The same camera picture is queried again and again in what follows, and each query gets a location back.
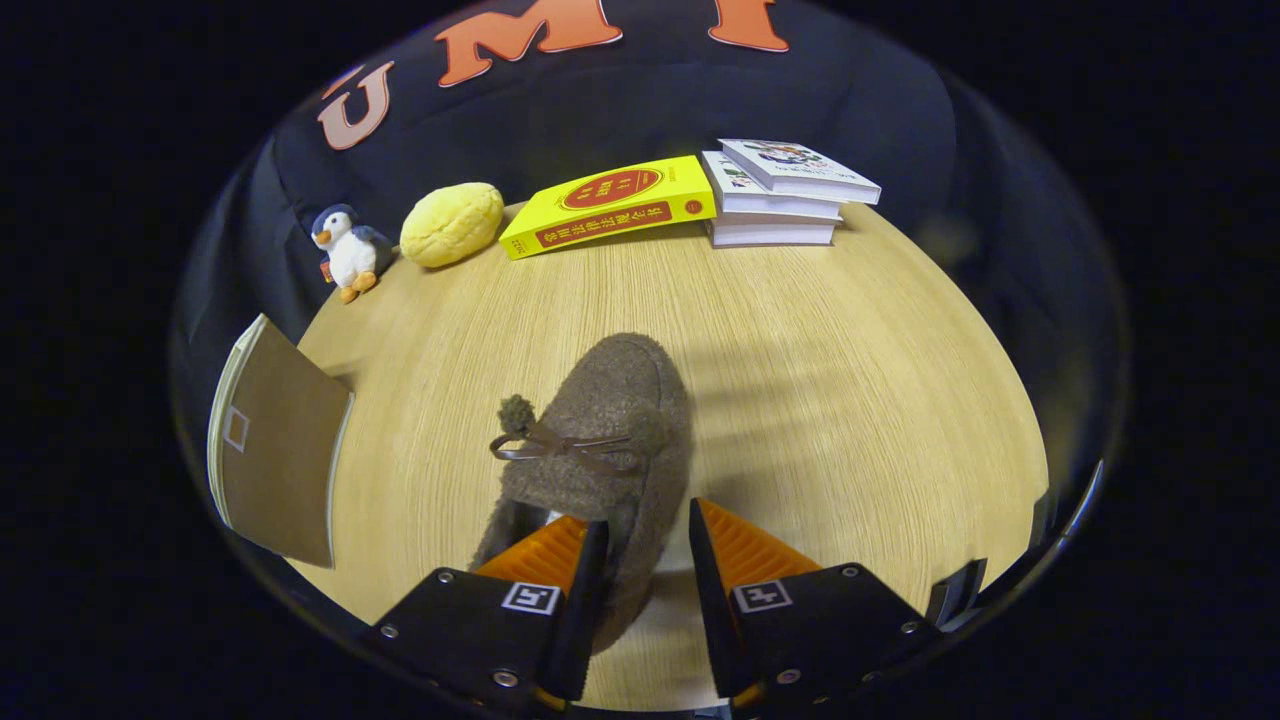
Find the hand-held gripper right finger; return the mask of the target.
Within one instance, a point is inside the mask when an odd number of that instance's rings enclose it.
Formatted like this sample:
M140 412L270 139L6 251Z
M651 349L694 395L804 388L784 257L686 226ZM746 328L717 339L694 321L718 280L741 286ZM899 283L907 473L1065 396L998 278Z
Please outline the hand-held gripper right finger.
M823 568L708 498L690 503L689 543L716 692L732 714L832 714L942 638L868 568Z

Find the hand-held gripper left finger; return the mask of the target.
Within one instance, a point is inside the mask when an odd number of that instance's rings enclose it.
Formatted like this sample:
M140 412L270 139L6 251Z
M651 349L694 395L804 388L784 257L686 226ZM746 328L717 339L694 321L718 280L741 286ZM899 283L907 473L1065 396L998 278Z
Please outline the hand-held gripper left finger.
M585 687L609 541L563 516L474 571L438 568L364 648L468 714L561 714Z

